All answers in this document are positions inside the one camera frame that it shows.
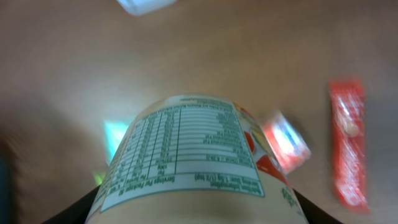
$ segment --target red packet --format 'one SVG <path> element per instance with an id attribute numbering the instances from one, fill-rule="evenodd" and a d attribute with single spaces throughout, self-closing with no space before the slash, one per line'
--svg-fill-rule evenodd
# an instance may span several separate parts
<path id="1" fill-rule="evenodd" d="M 311 151 L 303 138 L 281 113 L 264 125 L 262 131 L 285 174 L 310 158 Z"/>
<path id="2" fill-rule="evenodd" d="M 332 81 L 329 89 L 334 189 L 344 206 L 367 213 L 364 88 L 359 80 L 347 80 Z"/>

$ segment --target red wrapper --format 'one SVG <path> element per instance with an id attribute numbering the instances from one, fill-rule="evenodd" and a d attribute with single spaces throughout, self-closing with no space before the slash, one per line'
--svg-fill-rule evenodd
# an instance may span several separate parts
<path id="1" fill-rule="evenodd" d="M 364 141 L 364 88 L 359 80 L 330 82 L 333 181 L 340 202 L 368 213 Z"/>
<path id="2" fill-rule="evenodd" d="M 310 158 L 311 151 L 303 138 L 281 113 L 263 125 L 262 131 L 286 174 Z"/>

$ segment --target wooden table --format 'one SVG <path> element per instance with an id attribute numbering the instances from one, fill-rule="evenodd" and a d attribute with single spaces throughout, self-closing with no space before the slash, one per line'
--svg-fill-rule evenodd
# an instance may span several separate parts
<path id="1" fill-rule="evenodd" d="M 345 223 L 398 223 L 397 12 L 393 0 L 181 0 L 134 17 L 110 0 L 1 1 L 1 124 L 24 130 L 20 185 L 34 195 L 20 198 L 23 223 L 94 187 L 102 120 L 181 93 L 262 121 L 281 110 L 313 153 L 289 175 L 298 191 Z M 331 193 L 327 81 L 351 76 L 368 95 L 368 216 Z"/>

